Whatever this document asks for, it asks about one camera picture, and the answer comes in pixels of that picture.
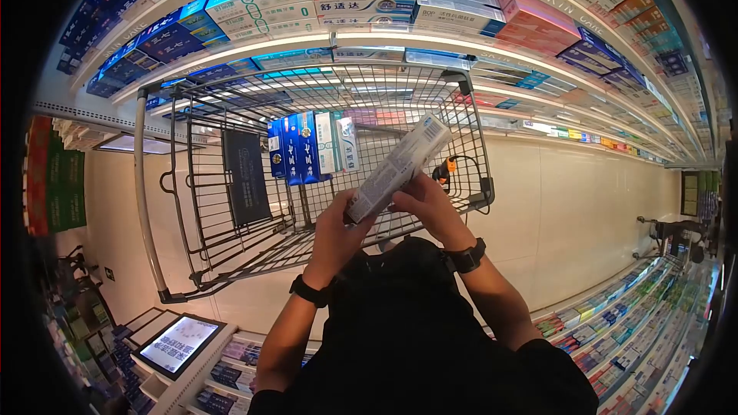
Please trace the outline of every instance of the person's left hand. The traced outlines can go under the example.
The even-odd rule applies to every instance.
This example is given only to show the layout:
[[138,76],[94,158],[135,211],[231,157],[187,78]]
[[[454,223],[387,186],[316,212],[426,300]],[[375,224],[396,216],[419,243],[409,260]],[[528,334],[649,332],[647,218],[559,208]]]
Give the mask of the person's left hand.
[[353,227],[343,223],[343,212],[355,192],[356,189],[340,191],[317,218],[313,254],[303,272],[303,281],[315,290],[326,287],[341,271],[374,224],[374,216]]

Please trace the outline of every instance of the shopping cart wire basket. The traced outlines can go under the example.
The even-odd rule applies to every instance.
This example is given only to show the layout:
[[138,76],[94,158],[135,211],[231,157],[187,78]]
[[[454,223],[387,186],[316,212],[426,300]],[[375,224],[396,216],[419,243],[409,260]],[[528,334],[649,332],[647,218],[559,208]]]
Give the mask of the shopping cart wire basket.
[[[161,189],[174,198],[187,252],[190,292],[170,293],[161,272],[146,206],[143,124],[150,94],[171,90],[171,170]],[[450,156],[456,171],[444,186],[460,214],[489,212],[494,187],[473,87],[464,70],[408,63],[327,64],[265,70],[212,81],[158,81],[138,92],[134,159],[136,198],[148,261],[162,303],[212,295],[234,281],[309,261],[317,216],[338,191],[356,188],[426,113],[451,130],[452,140],[425,166],[429,175]],[[306,111],[342,112],[356,128],[360,167],[329,180],[288,186],[273,178],[267,123]],[[186,125],[186,152],[175,152],[174,130]],[[188,162],[187,189],[176,164]],[[191,203],[196,236],[183,206]],[[422,228],[411,214],[383,211],[364,239],[369,247]]]

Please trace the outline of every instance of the person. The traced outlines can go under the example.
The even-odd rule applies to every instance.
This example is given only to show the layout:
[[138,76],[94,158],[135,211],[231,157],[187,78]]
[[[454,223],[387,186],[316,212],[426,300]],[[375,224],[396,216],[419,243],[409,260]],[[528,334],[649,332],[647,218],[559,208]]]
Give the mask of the person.
[[[419,174],[390,210],[418,217],[443,251],[418,237],[381,255],[359,251],[375,218],[345,226],[354,192],[317,218],[312,258],[264,340],[250,414],[595,413],[586,376],[542,339],[437,182]],[[495,340],[459,294],[450,259]],[[322,345],[301,368],[326,302]]]

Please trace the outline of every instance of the wire mesh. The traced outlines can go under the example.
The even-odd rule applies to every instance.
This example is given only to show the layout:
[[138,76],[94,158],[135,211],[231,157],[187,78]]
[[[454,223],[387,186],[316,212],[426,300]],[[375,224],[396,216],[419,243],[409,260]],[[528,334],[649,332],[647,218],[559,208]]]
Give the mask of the wire mesh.
[[[486,152],[469,75],[460,70],[409,64],[318,65],[261,71],[207,81],[180,89],[172,101],[171,122],[187,125],[188,171],[197,240],[190,244],[184,230],[180,195],[175,195],[178,218],[188,255],[197,255],[203,269],[190,278],[203,292],[224,283],[282,270],[309,261],[314,224],[338,191],[359,187],[410,132],[425,113],[448,126],[452,140],[424,171],[452,155],[463,156],[448,184],[449,198],[460,214],[489,206],[483,181],[489,176]],[[305,111],[342,111],[356,128],[360,169],[332,174],[311,185],[288,186],[273,178],[267,148],[267,122]],[[229,186],[233,171],[225,165],[224,135],[250,133],[258,137],[261,169],[270,217],[238,224]],[[205,147],[193,147],[207,144]],[[422,228],[407,213],[383,211],[362,247],[410,234]]]

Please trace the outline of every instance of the black wrist strap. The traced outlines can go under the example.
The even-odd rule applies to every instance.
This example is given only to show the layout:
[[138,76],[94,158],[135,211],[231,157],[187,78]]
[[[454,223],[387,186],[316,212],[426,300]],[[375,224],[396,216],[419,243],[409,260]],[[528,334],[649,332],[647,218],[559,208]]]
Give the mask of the black wrist strap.
[[306,284],[303,281],[303,275],[299,274],[298,277],[294,278],[294,281],[292,281],[289,292],[297,293],[300,298],[314,303],[316,308],[324,308],[331,300],[333,281],[331,281],[327,287],[315,290],[313,287]]
[[477,237],[477,244],[461,252],[446,252],[455,270],[459,274],[472,272],[481,264],[487,246],[481,237]]

